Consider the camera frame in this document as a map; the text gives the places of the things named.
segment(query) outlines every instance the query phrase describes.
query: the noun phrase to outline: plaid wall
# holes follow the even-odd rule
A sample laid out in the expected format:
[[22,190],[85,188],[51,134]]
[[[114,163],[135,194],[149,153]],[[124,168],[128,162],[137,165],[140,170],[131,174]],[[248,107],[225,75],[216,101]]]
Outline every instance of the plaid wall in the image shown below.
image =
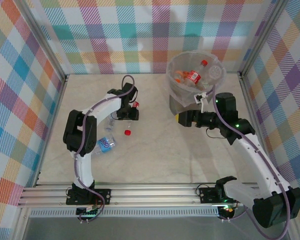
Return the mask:
[[300,186],[300,0],[288,2],[247,85],[272,162]]
[[0,0],[0,240],[33,180],[62,82],[12,0]]
[[269,1],[27,0],[68,74],[165,73],[173,56],[191,50],[236,72]]
[[246,62],[247,62],[247,59],[249,58],[249,56],[251,54],[251,51],[256,46],[258,38],[260,37],[261,33],[264,31],[264,29],[266,27],[266,23],[269,20],[269,18],[271,16],[271,13],[273,12],[277,1],[278,0],[271,0],[271,3],[268,6],[265,15],[263,16],[262,21],[261,21],[261,23],[260,23],[257,31],[255,32],[255,34],[253,36],[253,39],[252,39],[252,41],[250,43],[250,46],[249,46],[248,50],[246,51],[246,53],[245,53],[245,55],[243,57],[243,61],[242,61],[241,65],[240,65],[239,72],[242,72],[242,70],[244,69],[244,67],[246,65]]

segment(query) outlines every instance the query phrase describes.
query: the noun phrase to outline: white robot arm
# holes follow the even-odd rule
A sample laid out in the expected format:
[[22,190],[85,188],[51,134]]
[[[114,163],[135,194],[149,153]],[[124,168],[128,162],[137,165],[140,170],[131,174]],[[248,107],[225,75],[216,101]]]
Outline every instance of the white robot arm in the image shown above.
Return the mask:
[[[111,97],[115,97],[114,94],[107,94],[105,95],[104,99],[109,99]],[[121,108],[121,98],[114,98],[109,101],[104,102],[100,106],[96,107],[92,112],[90,112],[88,115],[93,116],[96,119],[96,126],[99,125],[107,116],[109,116],[111,113],[119,110]],[[82,111],[82,114],[85,115],[90,109],[86,108]],[[71,151],[71,156],[75,157],[75,151]],[[94,178],[92,176],[92,169],[91,169],[91,155],[92,153],[86,153],[84,156],[78,156],[77,159],[77,171],[80,180],[83,182],[85,186],[91,186],[94,182]],[[78,186],[79,188],[83,189],[83,186],[78,182],[78,178],[75,177],[74,184]]]
[[133,99],[136,99],[137,93],[138,90],[134,84],[126,83],[122,89],[108,91],[105,97],[93,106],[83,111],[72,110],[69,113],[63,142],[75,159],[75,178],[72,189],[68,191],[67,205],[94,205],[96,203],[96,195],[91,191],[98,192],[98,189],[94,189],[91,155],[97,144],[97,126],[115,111],[118,120],[138,120],[139,110],[130,105]]
[[180,113],[177,116],[177,121],[185,127],[191,127],[192,122],[195,122],[197,128],[220,129],[221,135],[249,163],[250,171],[255,176],[258,188],[251,188],[242,184],[235,177],[227,176],[216,181],[214,190],[200,188],[200,192],[205,191],[201,193],[212,195],[210,199],[217,199],[219,203],[229,200],[242,203],[253,211],[254,217],[264,228],[282,223],[287,219],[284,199],[284,194],[286,194],[290,206],[290,218],[295,218],[300,209],[300,188],[292,188],[279,174],[260,146],[255,130],[249,121],[238,118],[236,98],[233,94],[223,92],[215,97],[215,105],[222,119],[218,117],[216,112],[188,110]]

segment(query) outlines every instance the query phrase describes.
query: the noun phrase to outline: metal frame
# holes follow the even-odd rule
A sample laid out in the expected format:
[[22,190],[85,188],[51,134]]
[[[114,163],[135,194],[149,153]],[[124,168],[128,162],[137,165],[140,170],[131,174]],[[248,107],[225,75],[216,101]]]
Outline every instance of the metal frame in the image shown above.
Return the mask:
[[244,101],[245,101],[246,109],[248,110],[248,114],[249,114],[249,118],[251,120],[251,124],[252,124],[252,126],[255,130],[256,135],[258,136],[258,140],[261,144],[261,147],[263,148],[265,153],[269,156],[269,152],[266,148],[266,142],[263,138],[263,134],[262,134],[262,131],[261,131],[261,128],[260,128],[260,124],[258,123],[257,114],[256,114],[256,111],[254,111],[254,107],[252,105],[251,98],[249,96],[249,91],[248,91],[247,85],[246,85],[245,81],[243,81],[240,73],[238,73],[238,81],[240,83],[241,91],[242,91],[243,98],[244,98]]
[[56,55],[54,54],[53,50],[51,49],[44,33],[41,30],[41,27],[37,23],[34,15],[32,14],[31,10],[28,7],[28,4],[25,3],[24,0],[13,0],[17,8],[19,9],[21,15],[24,17],[26,23],[29,25],[31,32],[33,33],[34,37],[38,41],[39,45],[43,49],[44,53],[46,54],[48,60],[51,62],[52,66],[54,67],[55,71],[58,75],[66,81],[66,73],[64,72],[63,68],[61,67]]
[[[106,207],[202,207],[228,206],[220,203],[200,203],[195,190],[201,183],[98,183],[99,189],[111,189],[110,204]],[[257,188],[256,183],[245,183]],[[73,208],[90,205],[66,205],[66,190],[70,182],[41,183],[25,188],[19,201],[20,208]]]
[[47,139],[46,139],[45,143],[43,144],[43,151],[42,151],[42,154],[40,156],[38,166],[36,167],[36,170],[35,170],[34,178],[33,178],[32,184],[31,184],[32,187],[35,187],[36,183],[38,181],[39,174],[40,174],[41,168],[42,168],[42,164],[44,163],[44,158],[45,158],[45,155],[46,155],[48,142],[50,141],[50,138],[51,138],[51,132],[54,129],[54,126],[55,126],[55,123],[56,123],[56,120],[57,120],[57,116],[58,116],[58,113],[59,113],[59,110],[60,110],[60,107],[61,107],[61,102],[62,102],[62,100],[64,98],[64,95],[65,95],[67,83],[68,83],[68,77],[65,79],[65,82],[61,86],[61,92],[60,92],[60,95],[59,95],[58,102],[56,104],[55,113],[52,117],[51,126],[50,126],[50,128],[48,129],[48,132],[47,132]]
[[[218,217],[218,207],[233,205],[200,203],[195,192],[199,184],[99,183],[98,188],[111,189],[110,204],[99,217]],[[215,183],[205,184],[206,187],[215,186]],[[245,185],[258,188],[256,183]],[[70,187],[70,182],[47,182],[25,188],[10,239],[23,239],[29,218],[76,218],[77,207],[90,208],[90,205],[66,205],[66,190]]]
[[52,27],[52,25],[48,19],[48,16],[46,15],[45,10],[44,10],[42,4],[40,3],[40,0],[31,0],[31,1],[32,1],[32,4],[34,6],[36,13],[38,14],[38,18],[40,19],[41,24],[45,27],[46,31],[49,33],[51,41],[54,42],[54,47],[56,48],[56,50],[60,54],[60,57],[63,60],[63,67],[64,67],[66,73],[67,74],[73,73],[74,71],[73,71],[72,65],[70,64],[70,62],[66,56],[66,53],[59,42],[58,36],[57,36],[54,28]]
[[285,9],[287,3],[288,3],[288,0],[277,0],[277,2],[275,3],[273,12],[271,13],[271,16],[269,17],[268,21],[265,23],[264,30],[258,37],[255,47],[252,49],[248,59],[246,60],[245,66],[241,72],[241,76],[243,79],[247,76],[251,67],[255,63],[262,47],[264,46],[265,42],[267,41],[271,31],[275,27],[279,17],[281,16],[281,13]]
[[235,66],[234,66],[234,69],[236,71],[239,71],[240,70],[240,66],[245,58],[245,55],[255,37],[255,33],[258,31],[258,28],[263,20],[263,17],[264,15],[266,14],[267,12],[267,9],[269,8],[270,4],[271,4],[271,1],[272,0],[264,0],[262,5],[261,5],[261,8],[259,10],[259,13],[258,13],[258,16],[256,17],[254,23],[253,23],[253,26],[252,26],[252,29],[250,30],[250,34],[247,36],[246,38],[246,41],[244,42],[243,46],[242,46],[242,51],[241,51],[241,54],[240,54],[240,57],[239,59],[236,61],[235,63]]

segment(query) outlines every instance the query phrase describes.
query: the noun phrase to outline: white marble floor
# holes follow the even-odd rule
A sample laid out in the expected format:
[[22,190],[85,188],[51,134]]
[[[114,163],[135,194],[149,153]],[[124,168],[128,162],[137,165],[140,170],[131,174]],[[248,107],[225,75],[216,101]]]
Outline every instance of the white marble floor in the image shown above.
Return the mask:
[[[74,161],[63,134],[71,110],[83,110],[96,103],[112,88],[121,87],[124,75],[71,75],[48,143],[38,182],[72,182]],[[226,139],[212,139],[205,128],[177,124],[169,110],[169,95],[163,88],[164,74],[135,74],[139,90],[139,121],[134,121],[131,136],[124,135],[125,121],[116,121],[113,150],[92,159],[96,182],[215,182],[235,176],[242,182],[255,182],[247,163]],[[241,118],[248,118],[244,97],[236,74],[228,74],[218,92],[236,97]],[[218,130],[209,131],[220,137]],[[105,135],[104,123],[97,137]]]

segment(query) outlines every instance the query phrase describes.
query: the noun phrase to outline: clear plastic bowl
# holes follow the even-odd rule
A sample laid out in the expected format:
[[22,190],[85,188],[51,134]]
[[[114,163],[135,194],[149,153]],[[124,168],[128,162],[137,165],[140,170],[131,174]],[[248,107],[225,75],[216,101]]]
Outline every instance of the clear plastic bowl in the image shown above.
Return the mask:
[[[206,71],[202,77],[208,87],[204,91],[190,87],[175,81],[176,71],[190,72],[197,67],[202,60],[208,62]],[[166,81],[168,83],[169,94],[183,107],[195,103],[194,95],[202,92],[209,92],[213,85],[218,88],[224,83],[227,71],[217,56],[207,52],[185,51],[172,58],[166,68]]]

